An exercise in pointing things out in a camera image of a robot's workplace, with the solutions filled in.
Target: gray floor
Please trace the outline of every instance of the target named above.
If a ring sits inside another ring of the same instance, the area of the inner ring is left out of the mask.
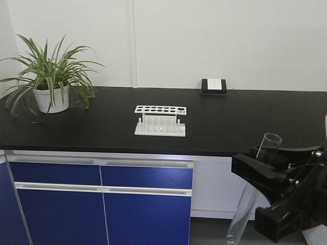
[[[224,237],[229,228],[230,219],[191,218],[190,245],[225,245]],[[249,221],[239,245],[274,245],[254,229]],[[282,238],[277,245],[307,245],[302,233]]]

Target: spider plant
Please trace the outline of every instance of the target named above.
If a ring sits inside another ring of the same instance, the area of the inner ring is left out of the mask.
[[[89,107],[89,98],[95,97],[95,88],[88,78],[87,73],[96,72],[93,68],[87,65],[92,63],[101,65],[93,61],[78,61],[74,55],[80,52],[91,49],[87,46],[77,46],[71,48],[69,45],[64,52],[61,52],[62,44],[65,36],[58,42],[48,56],[48,41],[46,41],[42,49],[31,38],[26,38],[18,35],[21,40],[27,45],[28,51],[22,54],[17,54],[16,57],[10,57],[3,60],[14,60],[24,65],[24,69],[17,75],[17,77],[1,79],[0,82],[7,82],[16,80],[16,85],[7,87],[5,90],[15,89],[8,97],[5,107],[8,108],[12,104],[11,114],[17,116],[15,113],[17,104],[23,100],[26,109],[33,114],[37,114],[30,105],[29,92],[35,90],[49,90],[50,104],[49,109],[56,104],[55,89],[61,90],[62,100],[64,100],[64,87],[69,86],[69,89],[75,96],[80,95],[85,101],[85,108]]]

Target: black countertop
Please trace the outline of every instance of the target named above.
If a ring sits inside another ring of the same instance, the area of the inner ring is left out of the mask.
[[[71,98],[69,108],[39,117],[19,108],[13,118],[0,100],[0,149],[232,156],[278,134],[282,147],[326,145],[327,92],[98,87],[90,108]],[[187,107],[186,137],[134,135],[136,105]]]

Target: white flower pot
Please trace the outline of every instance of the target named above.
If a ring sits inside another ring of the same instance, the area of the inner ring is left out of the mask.
[[[64,87],[64,102],[62,102],[61,89],[55,89],[55,105],[50,107],[49,113],[57,113],[64,111],[69,106],[69,86]],[[33,93],[36,98],[37,105],[41,112],[46,113],[50,104],[50,91],[49,90],[35,90]]]

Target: glass test tube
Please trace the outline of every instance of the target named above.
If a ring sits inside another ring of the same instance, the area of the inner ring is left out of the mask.
[[[258,154],[256,155],[256,160],[270,165],[271,161],[277,154],[281,142],[282,139],[278,135],[266,133],[261,142]],[[239,244],[258,196],[259,191],[250,183],[246,183],[237,210],[226,235],[227,245]]]

